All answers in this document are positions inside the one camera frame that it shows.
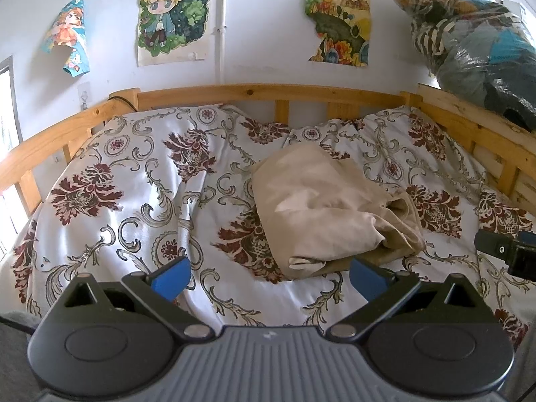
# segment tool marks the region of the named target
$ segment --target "dark gray fabric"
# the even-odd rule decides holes
[[[39,323],[27,313],[2,316],[32,327]],[[0,324],[0,402],[31,402],[40,392],[26,359],[27,346],[25,333]]]
[[[517,399],[536,381],[536,321],[531,323],[529,331],[519,345],[514,359],[514,366],[500,394],[509,402]],[[536,402],[536,390],[532,391],[523,402]]]

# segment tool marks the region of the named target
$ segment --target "silver screw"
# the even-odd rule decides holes
[[[210,335],[210,327],[206,325],[190,325],[184,329],[184,335],[192,339],[203,339]]]
[[[330,329],[331,335],[339,339],[349,339],[357,334],[355,328],[348,323],[338,323]]]

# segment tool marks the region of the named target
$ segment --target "wooden bed frame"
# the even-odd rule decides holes
[[[354,119],[361,106],[384,109],[406,104],[431,117],[486,168],[491,184],[519,207],[536,215],[536,136],[500,116],[459,100],[456,96],[419,84],[417,93],[400,95],[366,90],[285,84],[234,84],[141,92],[114,92],[138,111],[177,106],[275,101],[275,121],[288,123],[290,101],[328,103],[328,119]],[[71,116],[29,138],[0,163],[0,193],[15,185],[28,215],[41,203],[32,170],[63,149],[67,164],[92,135],[92,129],[114,116],[132,112],[120,99]]]

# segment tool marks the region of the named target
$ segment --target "gray ribbed surface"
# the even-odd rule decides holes
[[[424,402],[378,377],[359,350],[313,327],[228,327],[188,346],[155,385],[122,402]],[[496,393],[473,402],[504,402]],[[64,402],[45,395],[40,402]]]

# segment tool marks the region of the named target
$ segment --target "floral bed sheet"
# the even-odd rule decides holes
[[[426,251],[387,265],[423,280],[465,274],[518,345],[536,315],[536,287],[475,251],[479,228],[516,234],[534,218],[486,184],[484,168],[417,109],[291,129],[233,106],[116,117],[69,164],[0,262],[0,311],[44,316],[69,281],[153,272],[180,255],[192,266],[177,299],[222,325],[328,327],[366,300],[347,272],[286,280],[255,210],[249,167],[291,143],[352,158],[386,190],[414,199]]]

